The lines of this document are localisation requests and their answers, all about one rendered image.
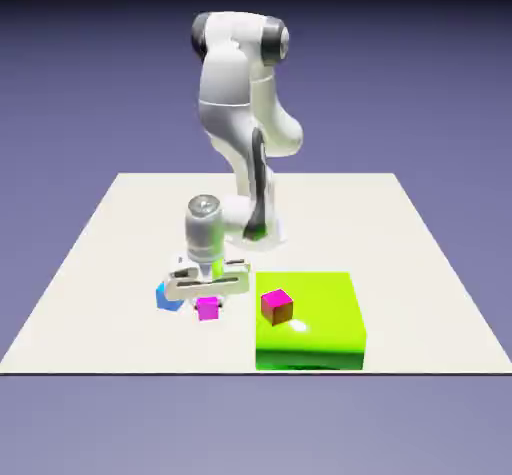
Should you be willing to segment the small blue cube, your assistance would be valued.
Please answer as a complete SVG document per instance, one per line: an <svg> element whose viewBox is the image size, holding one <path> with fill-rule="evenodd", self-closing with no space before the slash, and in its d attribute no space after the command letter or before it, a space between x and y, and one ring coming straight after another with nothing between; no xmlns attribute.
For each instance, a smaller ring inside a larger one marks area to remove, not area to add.
<svg viewBox="0 0 512 475"><path fill-rule="evenodd" d="M178 311L184 304L183 300L168 300L165 296L165 285L161 282L156 288L156 304L159 309Z"/></svg>

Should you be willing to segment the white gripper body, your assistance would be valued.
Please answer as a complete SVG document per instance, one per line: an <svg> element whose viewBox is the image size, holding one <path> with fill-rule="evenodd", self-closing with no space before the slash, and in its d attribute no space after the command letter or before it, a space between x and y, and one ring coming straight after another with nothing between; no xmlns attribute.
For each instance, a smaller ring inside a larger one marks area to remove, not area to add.
<svg viewBox="0 0 512 475"><path fill-rule="evenodd" d="M220 277L208 280L198 267L179 269L164 281L164 296L177 301L243 294L249 290L249 273L248 267L227 267Z"/></svg>

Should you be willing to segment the small magenta cube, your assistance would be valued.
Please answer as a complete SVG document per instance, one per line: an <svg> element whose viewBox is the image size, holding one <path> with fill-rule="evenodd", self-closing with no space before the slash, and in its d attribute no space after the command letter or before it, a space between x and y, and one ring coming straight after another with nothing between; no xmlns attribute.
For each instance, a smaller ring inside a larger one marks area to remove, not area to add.
<svg viewBox="0 0 512 475"><path fill-rule="evenodd" d="M216 296L201 297L196 300L195 307L200 321L217 320L221 301Z"/></svg>
<svg viewBox="0 0 512 475"><path fill-rule="evenodd" d="M293 299L281 288L261 295L261 313L272 326L290 321L293 306Z"/></svg>

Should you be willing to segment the large lime green box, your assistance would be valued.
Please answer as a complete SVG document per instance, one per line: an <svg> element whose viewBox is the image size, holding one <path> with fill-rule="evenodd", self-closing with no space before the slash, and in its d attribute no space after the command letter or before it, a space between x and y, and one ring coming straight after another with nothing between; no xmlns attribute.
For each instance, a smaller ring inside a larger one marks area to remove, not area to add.
<svg viewBox="0 0 512 475"><path fill-rule="evenodd" d="M293 299L293 318L272 326L261 313L261 295L278 288ZM363 368L367 334L347 272L259 271L255 296L258 370Z"/></svg>

